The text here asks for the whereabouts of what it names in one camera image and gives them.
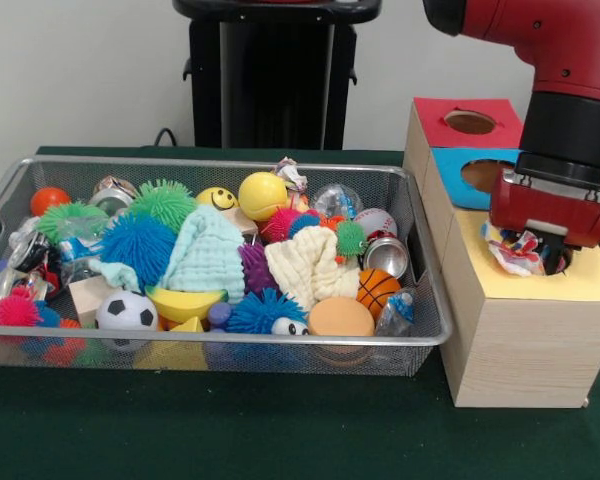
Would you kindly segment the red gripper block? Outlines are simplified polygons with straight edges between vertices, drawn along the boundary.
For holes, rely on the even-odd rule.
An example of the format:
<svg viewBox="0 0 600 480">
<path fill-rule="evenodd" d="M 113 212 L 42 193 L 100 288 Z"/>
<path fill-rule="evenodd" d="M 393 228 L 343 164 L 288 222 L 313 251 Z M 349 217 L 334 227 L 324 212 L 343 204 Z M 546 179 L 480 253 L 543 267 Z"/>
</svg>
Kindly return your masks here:
<svg viewBox="0 0 600 480">
<path fill-rule="evenodd" d="M 600 190 L 572 187 L 502 170 L 491 193 L 490 221 L 503 229 L 545 232 L 546 274 L 555 274 L 564 243 L 594 248 L 600 243 Z"/>
</svg>

